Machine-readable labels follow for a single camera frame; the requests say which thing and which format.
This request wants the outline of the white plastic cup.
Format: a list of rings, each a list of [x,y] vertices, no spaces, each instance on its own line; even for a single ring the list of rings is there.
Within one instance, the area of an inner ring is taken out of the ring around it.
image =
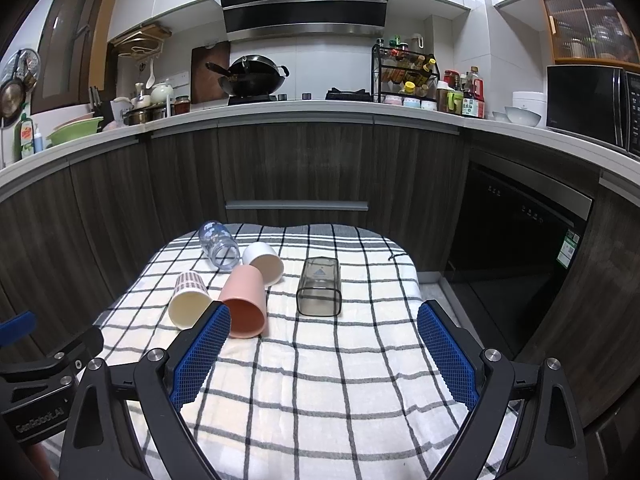
[[[246,266],[254,266],[266,287],[277,284],[282,278],[284,264],[276,251],[265,242],[254,242],[243,250],[242,261]]]

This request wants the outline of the pink plastic cup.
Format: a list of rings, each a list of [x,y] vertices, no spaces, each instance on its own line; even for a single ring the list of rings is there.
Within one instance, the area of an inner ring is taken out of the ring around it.
[[[253,338],[265,329],[265,284],[262,274],[254,266],[236,266],[224,283],[218,300],[229,308],[232,337]]]

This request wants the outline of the smoky square clear cup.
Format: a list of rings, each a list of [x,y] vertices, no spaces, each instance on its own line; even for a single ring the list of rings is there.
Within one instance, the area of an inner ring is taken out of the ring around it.
[[[305,260],[296,290],[296,307],[300,315],[313,318],[335,318],[341,313],[341,272],[337,259]]]

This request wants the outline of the green basin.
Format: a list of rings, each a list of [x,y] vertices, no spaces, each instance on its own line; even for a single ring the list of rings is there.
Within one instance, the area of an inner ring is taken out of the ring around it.
[[[57,128],[48,136],[48,145],[57,146],[84,136],[92,136],[98,132],[98,127],[102,120],[103,118],[99,116],[69,122]]]

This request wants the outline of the clear floral glass bottle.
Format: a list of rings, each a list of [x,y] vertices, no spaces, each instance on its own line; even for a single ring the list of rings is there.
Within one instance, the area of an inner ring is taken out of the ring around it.
[[[228,229],[218,221],[207,221],[198,229],[198,240],[210,263],[229,272],[241,259],[240,248]]]

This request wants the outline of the black dishwasher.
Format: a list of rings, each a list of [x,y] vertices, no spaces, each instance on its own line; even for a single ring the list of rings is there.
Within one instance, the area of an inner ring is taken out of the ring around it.
[[[472,151],[445,276],[480,341],[515,359],[538,330],[585,234],[592,199]]]

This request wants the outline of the black white checkered cloth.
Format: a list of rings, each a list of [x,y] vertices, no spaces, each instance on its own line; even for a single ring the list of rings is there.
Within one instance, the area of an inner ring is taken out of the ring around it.
[[[231,338],[182,417],[225,479],[425,479],[468,411],[416,331],[416,268],[395,242],[356,226],[234,224],[241,247],[270,245],[282,280],[267,327]],[[340,264],[342,310],[301,315],[309,257]]]

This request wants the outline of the hanging frying pan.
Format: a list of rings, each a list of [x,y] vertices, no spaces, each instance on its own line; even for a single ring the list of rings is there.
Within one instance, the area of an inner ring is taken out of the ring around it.
[[[1,71],[1,125],[12,125],[35,89],[40,74],[40,56],[32,49],[17,50]]]

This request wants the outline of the white teapot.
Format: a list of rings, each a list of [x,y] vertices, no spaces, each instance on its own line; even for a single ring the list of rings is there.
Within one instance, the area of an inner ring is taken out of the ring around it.
[[[170,102],[173,97],[174,88],[172,88],[168,80],[157,82],[151,89],[150,101],[152,105],[165,105],[167,102]]]

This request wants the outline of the brown cutting board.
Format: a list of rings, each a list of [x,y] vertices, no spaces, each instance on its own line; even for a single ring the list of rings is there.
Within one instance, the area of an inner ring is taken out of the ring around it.
[[[228,94],[222,90],[218,73],[206,67],[208,62],[228,68],[230,64],[230,42],[219,41],[212,46],[194,48],[191,52],[191,103],[224,100]]]

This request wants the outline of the black wok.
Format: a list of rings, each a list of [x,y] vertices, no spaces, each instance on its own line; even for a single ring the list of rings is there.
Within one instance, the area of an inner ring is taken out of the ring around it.
[[[290,71],[285,65],[277,65],[270,58],[260,54],[243,55],[228,68],[214,62],[206,62],[205,67],[219,75],[220,88],[228,96],[238,98],[270,96],[290,76]]]

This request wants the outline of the white rice cooker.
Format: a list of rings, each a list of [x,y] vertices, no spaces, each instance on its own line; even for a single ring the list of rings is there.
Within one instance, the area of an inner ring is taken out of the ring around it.
[[[512,93],[512,105],[538,114],[541,125],[544,125],[547,121],[548,105],[544,92],[514,91]]]

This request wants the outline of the black microwave oven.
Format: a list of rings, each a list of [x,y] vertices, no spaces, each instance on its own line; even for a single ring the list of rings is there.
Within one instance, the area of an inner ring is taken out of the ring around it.
[[[547,68],[547,126],[639,154],[639,75],[587,64]]]

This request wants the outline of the red label sauce bottle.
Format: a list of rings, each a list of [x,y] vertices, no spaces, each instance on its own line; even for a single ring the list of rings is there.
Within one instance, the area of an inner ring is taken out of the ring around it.
[[[485,117],[484,80],[477,66],[471,66],[465,76],[462,115],[480,119]]]

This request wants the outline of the wooden glass door cabinet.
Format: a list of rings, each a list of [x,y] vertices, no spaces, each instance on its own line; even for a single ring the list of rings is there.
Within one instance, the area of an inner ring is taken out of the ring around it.
[[[639,70],[639,43],[611,0],[542,0],[555,64]]]

